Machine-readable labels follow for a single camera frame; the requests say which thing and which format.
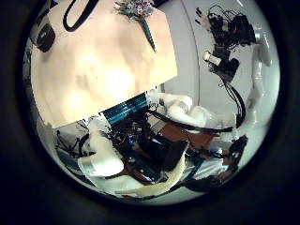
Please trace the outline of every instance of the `white tube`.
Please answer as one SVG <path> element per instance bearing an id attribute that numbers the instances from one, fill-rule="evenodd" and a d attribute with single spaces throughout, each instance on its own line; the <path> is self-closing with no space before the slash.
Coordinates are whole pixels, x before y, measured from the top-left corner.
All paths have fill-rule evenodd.
<path id="1" fill-rule="evenodd" d="M 205 62 L 210 62 L 212 64 L 215 64 L 216 66 L 218 66 L 221 63 L 221 59 L 215 57 L 213 54 L 211 54 L 209 51 L 206 51 L 203 55 L 203 60 Z"/>

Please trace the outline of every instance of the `blue-green component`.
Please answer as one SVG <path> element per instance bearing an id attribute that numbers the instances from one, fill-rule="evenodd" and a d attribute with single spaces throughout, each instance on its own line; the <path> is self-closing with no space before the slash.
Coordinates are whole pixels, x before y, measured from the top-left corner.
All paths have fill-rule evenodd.
<path id="1" fill-rule="evenodd" d="M 146 96 L 145 94 L 140 94 L 130 100 L 113 106 L 112 108 L 104 111 L 103 114 L 112 125 L 127 117 L 129 113 L 134 113 L 145 106 L 147 106 Z"/>

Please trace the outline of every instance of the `electronic component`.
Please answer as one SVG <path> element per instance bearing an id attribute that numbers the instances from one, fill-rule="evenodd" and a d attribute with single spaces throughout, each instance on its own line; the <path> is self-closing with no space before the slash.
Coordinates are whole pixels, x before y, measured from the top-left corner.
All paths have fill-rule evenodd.
<path id="1" fill-rule="evenodd" d="M 212 12 L 212 9 L 219 8 L 222 16 Z M 197 7 L 196 14 L 207 19 L 209 30 L 215 41 L 214 51 L 204 53 L 203 59 L 209 63 L 210 71 L 217 74 L 222 81 L 230 83 L 240 62 L 236 59 L 230 59 L 231 51 L 234 51 L 239 45 L 246 46 L 256 43 L 253 26 L 248 22 L 246 15 L 236 13 L 233 10 L 224 10 L 218 5 L 208 9 L 207 16 L 203 15 Z"/>

